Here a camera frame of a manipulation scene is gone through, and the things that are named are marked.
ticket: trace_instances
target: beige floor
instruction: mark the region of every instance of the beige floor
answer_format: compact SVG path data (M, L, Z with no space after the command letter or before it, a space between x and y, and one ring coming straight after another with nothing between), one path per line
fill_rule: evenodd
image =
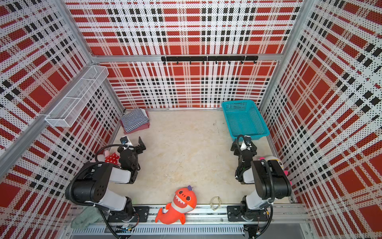
M222 203L239 203L255 186L235 178L238 157L222 111L150 111L150 128L129 134L134 145L141 136L147 147L139 154L141 170L134 184L110 183L110 189L133 204L165 204L174 192L191 185L198 204L214 196ZM120 128L114 143L125 136ZM266 137L254 140L258 159L272 155ZM275 203L289 203L287 198Z

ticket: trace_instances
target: plush toy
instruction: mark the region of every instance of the plush toy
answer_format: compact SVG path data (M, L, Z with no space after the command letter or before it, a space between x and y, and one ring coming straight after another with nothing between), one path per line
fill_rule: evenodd
M106 156L105 162L118 165L118 159L120 157L116 153L113 153L113 154L108 153L108 154L109 154L108 156L106 156L106 154L105 154L105 156Z
M159 209L155 222L157 223L159 220L164 224L171 224L179 219L184 224L186 222L185 213L194 210L195 207L196 195L192 191L192 187L181 188L175 192L173 201L166 205L168 210L166 213L163 213L162 208Z

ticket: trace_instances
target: red polka dot fabric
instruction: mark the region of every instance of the red polka dot fabric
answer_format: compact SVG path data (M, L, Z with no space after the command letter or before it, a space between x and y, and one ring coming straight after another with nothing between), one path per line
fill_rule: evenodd
M105 162L118 165L119 158L120 157L116 153L113 153L112 155L105 157Z

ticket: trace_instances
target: plaid wall panel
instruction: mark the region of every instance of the plaid wall panel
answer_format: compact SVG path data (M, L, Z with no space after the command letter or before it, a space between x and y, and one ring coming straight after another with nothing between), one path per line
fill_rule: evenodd
M102 65L125 108L220 107L236 99L259 105L276 61Z
M281 53L302 0L65 0L94 55Z
M105 146L121 114L101 86L71 128L47 127L0 181L0 237L56 238L71 203L65 189Z
M87 64L46 0L0 4L0 154Z
M382 237L382 1L316 1L264 115L322 238Z

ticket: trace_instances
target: white wire shelf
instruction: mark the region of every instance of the white wire shelf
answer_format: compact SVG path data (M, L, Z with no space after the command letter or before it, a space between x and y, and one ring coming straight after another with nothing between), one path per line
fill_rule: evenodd
M71 127L108 75L107 67L91 66L45 120L55 127Z

